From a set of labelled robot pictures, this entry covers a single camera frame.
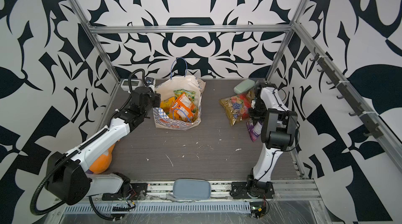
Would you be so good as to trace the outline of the purple snack pack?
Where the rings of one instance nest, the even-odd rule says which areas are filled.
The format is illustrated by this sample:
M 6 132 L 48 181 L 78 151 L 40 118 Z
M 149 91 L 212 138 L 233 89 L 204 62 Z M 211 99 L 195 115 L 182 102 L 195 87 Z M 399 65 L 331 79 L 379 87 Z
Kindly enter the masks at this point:
M 252 119 L 249 119 L 246 122 L 246 126 L 249 132 L 249 136 L 252 142 L 255 142 L 261 134 L 262 124 L 259 121 L 254 122 Z

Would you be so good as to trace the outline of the red fruit snack bag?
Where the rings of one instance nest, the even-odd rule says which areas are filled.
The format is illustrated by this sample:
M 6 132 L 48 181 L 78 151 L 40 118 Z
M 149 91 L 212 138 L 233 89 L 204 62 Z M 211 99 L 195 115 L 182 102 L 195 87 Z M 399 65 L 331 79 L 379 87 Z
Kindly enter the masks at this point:
M 247 93 L 237 94 L 219 100 L 231 126 L 250 118 L 251 98 Z

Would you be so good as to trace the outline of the blue checkered paper bag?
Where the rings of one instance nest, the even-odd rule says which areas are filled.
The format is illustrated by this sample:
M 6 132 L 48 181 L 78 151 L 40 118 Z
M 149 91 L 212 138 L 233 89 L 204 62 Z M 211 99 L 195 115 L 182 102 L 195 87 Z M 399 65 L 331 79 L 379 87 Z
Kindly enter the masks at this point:
M 188 130 L 201 123 L 201 100 L 205 82 L 189 74 L 173 75 L 171 65 L 168 80 L 156 86 L 156 92 L 161 95 L 161 102 L 153 109 L 153 118 L 157 128 L 171 130 Z

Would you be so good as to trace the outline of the orange snack pack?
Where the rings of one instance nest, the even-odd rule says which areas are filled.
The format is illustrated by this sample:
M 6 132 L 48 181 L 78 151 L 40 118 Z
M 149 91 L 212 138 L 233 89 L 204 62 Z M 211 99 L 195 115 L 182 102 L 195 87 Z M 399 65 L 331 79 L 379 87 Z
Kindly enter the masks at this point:
M 184 94 L 174 102 L 170 109 L 172 119 L 184 122 L 192 122 L 197 112 L 197 107 Z

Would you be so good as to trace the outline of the yellow mango candy bag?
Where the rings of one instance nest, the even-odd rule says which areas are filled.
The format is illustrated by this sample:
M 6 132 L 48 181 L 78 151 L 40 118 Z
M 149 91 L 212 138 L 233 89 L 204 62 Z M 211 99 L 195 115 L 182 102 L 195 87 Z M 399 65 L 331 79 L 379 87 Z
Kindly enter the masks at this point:
M 161 101 L 160 103 L 160 108 L 168 115 L 170 113 L 170 109 L 172 108 L 174 102 L 176 101 L 176 98 L 170 97 L 168 99 L 165 99 Z

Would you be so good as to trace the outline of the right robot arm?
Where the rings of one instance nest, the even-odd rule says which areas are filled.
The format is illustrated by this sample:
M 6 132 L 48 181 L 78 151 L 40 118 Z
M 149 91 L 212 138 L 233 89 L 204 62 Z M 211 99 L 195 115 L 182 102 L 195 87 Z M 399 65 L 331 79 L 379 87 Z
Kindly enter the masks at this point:
M 249 109 L 253 128 L 257 129 L 262 151 L 245 183 L 231 183 L 232 198 L 272 198 L 271 182 L 274 167 L 285 152 L 296 144 L 297 113 L 290 111 L 282 102 L 275 85 L 258 83 L 253 88 L 254 99 Z

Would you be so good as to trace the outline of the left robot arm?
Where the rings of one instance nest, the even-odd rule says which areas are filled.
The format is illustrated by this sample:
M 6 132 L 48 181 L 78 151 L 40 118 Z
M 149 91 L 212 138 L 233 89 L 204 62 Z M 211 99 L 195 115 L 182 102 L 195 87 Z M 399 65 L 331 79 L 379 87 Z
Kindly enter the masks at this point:
M 110 147 L 140 126 L 148 118 L 149 111 L 161 102 L 160 94 L 155 92 L 154 78 L 146 78 L 143 69 L 129 74 L 128 87 L 128 99 L 110 117 L 106 126 L 68 152 L 56 152 L 48 159 L 46 176 L 34 191 L 29 205 L 33 215 L 48 214 L 64 204 L 72 206 L 86 197 L 92 203 L 95 195 L 116 194 L 125 190 L 127 178 L 119 173 L 87 172 Z M 40 210 L 37 202 L 43 189 L 60 201 Z

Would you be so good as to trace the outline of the green spring candy bag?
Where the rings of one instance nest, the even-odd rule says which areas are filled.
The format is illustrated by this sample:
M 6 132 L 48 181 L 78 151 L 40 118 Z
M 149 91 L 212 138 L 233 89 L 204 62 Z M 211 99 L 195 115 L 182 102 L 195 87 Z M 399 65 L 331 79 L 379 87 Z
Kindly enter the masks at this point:
M 177 89 L 177 90 L 174 90 L 173 92 L 174 92 L 176 99 L 178 99 L 181 95 L 184 94 L 190 101 L 195 100 L 195 95 L 196 95 L 195 91 L 188 91 L 186 89 Z

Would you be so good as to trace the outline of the white digital clock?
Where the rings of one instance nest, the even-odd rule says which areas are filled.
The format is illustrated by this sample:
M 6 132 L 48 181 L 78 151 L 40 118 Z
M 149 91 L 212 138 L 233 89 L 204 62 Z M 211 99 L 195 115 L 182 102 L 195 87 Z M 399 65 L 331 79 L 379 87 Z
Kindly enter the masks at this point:
M 123 79 L 121 81 L 120 87 L 122 88 L 122 90 L 129 92 L 130 87 L 131 87 L 132 91 L 134 91 L 137 87 L 141 87 L 142 85 L 143 85 L 143 82 L 139 79 L 132 79 L 131 82 L 129 82 L 128 79 Z

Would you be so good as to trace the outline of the mint green case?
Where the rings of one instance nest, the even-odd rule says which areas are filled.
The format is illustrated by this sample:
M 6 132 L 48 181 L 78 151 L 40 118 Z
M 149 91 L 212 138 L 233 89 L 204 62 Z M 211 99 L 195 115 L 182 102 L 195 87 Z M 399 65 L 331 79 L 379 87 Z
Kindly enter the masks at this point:
M 236 85 L 233 88 L 233 91 L 236 94 L 242 94 L 250 90 L 253 86 L 255 85 L 255 81 L 252 79 L 245 79 L 242 82 L 240 82 L 238 85 Z

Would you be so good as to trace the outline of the orange plush toy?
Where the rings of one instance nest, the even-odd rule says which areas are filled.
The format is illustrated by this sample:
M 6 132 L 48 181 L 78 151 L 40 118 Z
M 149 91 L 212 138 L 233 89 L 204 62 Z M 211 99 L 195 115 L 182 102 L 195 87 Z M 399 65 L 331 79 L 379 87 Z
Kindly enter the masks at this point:
M 113 144 L 111 147 L 109 147 L 103 154 L 101 154 L 96 161 L 90 166 L 88 172 L 90 174 L 101 174 L 105 172 L 109 166 L 111 165 L 112 162 L 112 151 L 115 147 L 115 144 Z

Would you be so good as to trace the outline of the grey-blue pouch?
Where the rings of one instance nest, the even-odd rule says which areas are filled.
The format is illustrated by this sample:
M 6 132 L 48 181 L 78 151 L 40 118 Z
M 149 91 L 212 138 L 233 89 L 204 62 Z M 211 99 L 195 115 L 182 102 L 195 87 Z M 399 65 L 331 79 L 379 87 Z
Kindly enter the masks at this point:
M 205 180 L 178 179 L 173 184 L 172 193 L 178 199 L 207 200 L 211 196 L 211 184 Z

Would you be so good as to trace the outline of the wall hook rack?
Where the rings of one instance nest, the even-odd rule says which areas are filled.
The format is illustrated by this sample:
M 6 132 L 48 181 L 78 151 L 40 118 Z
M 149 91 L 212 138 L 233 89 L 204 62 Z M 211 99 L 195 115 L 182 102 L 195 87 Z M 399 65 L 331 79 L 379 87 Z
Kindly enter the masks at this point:
M 349 116 L 359 117 L 362 121 L 363 125 L 366 127 L 366 131 L 363 135 L 376 139 L 384 136 L 378 120 L 375 119 L 375 112 L 365 104 L 363 98 L 335 66 L 330 57 L 319 54 L 316 48 L 314 48 L 314 57 L 311 61 L 317 62 L 320 66 L 318 71 L 328 76 L 329 81 L 327 81 L 327 84 L 338 90 L 340 95 L 337 96 L 337 98 L 340 100 L 344 99 L 351 107 L 352 112 L 349 113 Z

